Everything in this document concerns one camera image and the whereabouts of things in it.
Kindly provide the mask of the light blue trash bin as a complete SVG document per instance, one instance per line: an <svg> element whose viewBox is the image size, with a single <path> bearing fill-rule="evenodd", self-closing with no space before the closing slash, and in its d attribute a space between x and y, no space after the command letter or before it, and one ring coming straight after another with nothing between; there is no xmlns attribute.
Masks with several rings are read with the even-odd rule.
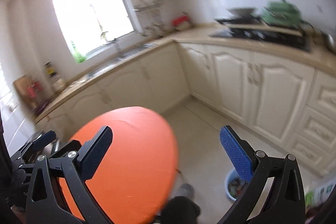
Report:
<svg viewBox="0 0 336 224"><path fill-rule="evenodd" d="M235 169L230 170L224 181L224 188L228 200L235 202L247 184L248 182L241 179Z"/></svg>

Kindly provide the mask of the grey slipper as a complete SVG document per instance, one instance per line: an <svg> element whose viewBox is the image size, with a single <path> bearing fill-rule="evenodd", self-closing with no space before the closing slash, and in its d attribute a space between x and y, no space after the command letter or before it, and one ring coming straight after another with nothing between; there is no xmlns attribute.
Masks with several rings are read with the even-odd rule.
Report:
<svg viewBox="0 0 336 224"><path fill-rule="evenodd" d="M195 196L195 190L194 187L191 184L183 183L175 194L176 197L186 197L189 200L193 200Z"/></svg>

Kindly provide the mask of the dark trouser leg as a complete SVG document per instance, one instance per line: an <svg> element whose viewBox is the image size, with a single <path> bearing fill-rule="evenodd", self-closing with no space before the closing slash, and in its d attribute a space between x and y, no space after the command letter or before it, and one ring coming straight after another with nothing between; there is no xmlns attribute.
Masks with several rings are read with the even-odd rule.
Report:
<svg viewBox="0 0 336 224"><path fill-rule="evenodd" d="M171 199L161 211L161 223L189 224L198 223L201 208L185 196Z"/></svg>

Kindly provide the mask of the grey bowl on rack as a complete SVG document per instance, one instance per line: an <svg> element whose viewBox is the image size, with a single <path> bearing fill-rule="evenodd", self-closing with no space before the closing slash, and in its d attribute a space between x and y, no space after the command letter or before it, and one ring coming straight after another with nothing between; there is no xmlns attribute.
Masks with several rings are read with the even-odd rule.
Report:
<svg viewBox="0 0 336 224"><path fill-rule="evenodd" d="M256 11L255 7L239 7L227 9L227 11L237 18L248 18L253 16L253 13Z"/></svg>

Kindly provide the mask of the black gas stove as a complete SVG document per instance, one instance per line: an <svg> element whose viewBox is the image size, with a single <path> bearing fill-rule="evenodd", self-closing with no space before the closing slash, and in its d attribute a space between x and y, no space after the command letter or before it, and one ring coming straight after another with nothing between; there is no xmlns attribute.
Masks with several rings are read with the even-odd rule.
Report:
<svg viewBox="0 0 336 224"><path fill-rule="evenodd" d="M222 27L209 34L211 38L250 39L258 42L273 43L309 52L310 41L299 29L268 26L259 18L215 19Z"/></svg>

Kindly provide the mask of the stainless steel sink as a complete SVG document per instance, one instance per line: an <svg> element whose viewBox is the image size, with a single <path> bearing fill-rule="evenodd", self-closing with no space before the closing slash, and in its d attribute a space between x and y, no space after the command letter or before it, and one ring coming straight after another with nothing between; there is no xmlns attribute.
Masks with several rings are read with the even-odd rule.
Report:
<svg viewBox="0 0 336 224"><path fill-rule="evenodd" d="M95 77L99 74L104 73L105 71L108 71L109 69L113 68L116 64L118 64L121 61L124 61L128 58L131 58L132 56L136 55L137 53L140 53L144 50L147 50L149 48L155 47L154 43L145 43L145 44L139 44L135 47L133 47L130 50L127 50L126 52L118 53L115 57L108 60L107 62L103 63L102 65L98 66L94 70L87 73L87 77L90 79L92 77Z"/></svg>

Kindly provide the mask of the green dish soap bottle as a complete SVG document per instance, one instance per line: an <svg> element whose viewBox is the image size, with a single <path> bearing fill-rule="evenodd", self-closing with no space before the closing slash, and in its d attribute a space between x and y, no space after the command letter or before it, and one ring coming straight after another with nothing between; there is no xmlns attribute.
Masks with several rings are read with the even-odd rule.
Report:
<svg viewBox="0 0 336 224"><path fill-rule="evenodd" d="M72 42L72 49L73 49L73 57L74 60L76 61L76 63L80 64L83 63L84 61L86 61L87 57L83 56L77 49L76 46L74 44L74 42Z"/></svg>

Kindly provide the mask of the red lidded bowl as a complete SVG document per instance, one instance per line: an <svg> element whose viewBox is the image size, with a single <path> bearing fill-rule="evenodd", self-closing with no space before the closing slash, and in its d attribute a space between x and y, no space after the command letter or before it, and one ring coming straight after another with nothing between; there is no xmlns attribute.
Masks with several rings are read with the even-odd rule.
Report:
<svg viewBox="0 0 336 224"><path fill-rule="evenodd" d="M179 16L176 19L172 20L171 24L173 28L177 31L188 30L193 26L189 15L185 12L182 16Z"/></svg>

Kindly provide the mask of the red utensil rack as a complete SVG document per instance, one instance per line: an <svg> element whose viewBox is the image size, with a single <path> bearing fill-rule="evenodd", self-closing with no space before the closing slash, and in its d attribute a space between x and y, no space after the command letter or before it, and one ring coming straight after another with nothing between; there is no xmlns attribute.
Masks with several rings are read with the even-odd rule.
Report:
<svg viewBox="0 0 336 224"><path fill-rule="evenodd" d="M39 81L33 81L27 88L27 95L32 102L35 116L39 116L52 102Z"/></svg>

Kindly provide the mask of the wall utensil rail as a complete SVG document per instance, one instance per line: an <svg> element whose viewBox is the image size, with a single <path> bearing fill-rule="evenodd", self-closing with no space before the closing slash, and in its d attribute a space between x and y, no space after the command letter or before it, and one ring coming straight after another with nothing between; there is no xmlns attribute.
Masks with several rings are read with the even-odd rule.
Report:
<svg viewBox="0 0 336 224"><path fill-rule="evenodd" d="M163 6L162 0L154 0L147 2L145 0L137 0L139 5L134 6L135 13L143 14L146 18L147 24L142 28L139 33L145 38L163 38L168 34L168 30L164 23L161 9Z"/></svg>

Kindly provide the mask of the white green paper pack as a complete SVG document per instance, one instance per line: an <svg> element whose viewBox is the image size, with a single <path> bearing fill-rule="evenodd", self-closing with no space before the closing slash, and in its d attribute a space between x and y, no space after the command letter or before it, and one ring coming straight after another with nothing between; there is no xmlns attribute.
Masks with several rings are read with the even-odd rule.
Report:
<svg viewBox="0 0 336 224"><path fill-rule="evenodd" d="M305 207L311 209L324 204L335 187L335 177L321 180L305 188Z"/></svg>

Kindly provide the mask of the wooden cutting board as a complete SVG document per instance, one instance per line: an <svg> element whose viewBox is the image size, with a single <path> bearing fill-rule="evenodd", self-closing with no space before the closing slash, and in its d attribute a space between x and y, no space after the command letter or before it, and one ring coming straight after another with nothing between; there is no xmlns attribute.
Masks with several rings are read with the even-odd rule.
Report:
<svg viewBox="0 0 336 224"><path fill-rule="evenodd" d="M28 88L31 86L31 80L26 76L22 76L13 82L14 88L23 102L30 108L36 107L35 101L29 96Z"/></svg>

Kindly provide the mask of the kitchen window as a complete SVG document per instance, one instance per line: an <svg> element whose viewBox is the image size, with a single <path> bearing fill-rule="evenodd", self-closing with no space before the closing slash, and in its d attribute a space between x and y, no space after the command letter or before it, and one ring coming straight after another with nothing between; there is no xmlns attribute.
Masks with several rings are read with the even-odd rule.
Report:
<svg viewBox="0 0 336 224"><path fill-rule="evenodd" d="M105 47L103 31L108 40L124 40L138 30L127 0L53 0L53 5L70 53L73 42L87 59Z"/></svg>

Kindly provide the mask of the cream lower cabinets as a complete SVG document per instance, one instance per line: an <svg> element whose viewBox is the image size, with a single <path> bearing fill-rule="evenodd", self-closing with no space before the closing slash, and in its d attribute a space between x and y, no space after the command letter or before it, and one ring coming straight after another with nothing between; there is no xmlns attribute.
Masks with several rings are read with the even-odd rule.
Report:
<svg viewBox="0 0 336 224"><path fill-rule="evenodd" d="M320 174L335 170L335 56L245 40L166 40L62 92L35 123L71 137L106 111L194 97Z"/></svg>

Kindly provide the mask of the large clear jar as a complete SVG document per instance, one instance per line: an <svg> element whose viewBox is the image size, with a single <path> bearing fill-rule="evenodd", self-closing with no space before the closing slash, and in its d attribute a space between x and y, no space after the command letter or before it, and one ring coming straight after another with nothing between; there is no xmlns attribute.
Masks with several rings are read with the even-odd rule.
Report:
<svg viewBox="0 0 336 224"><path fill-rule="evenodd" d="M66 88L66 82L59 76L53 76L51 82L52 88L56 94L61 93Z"/></svg>

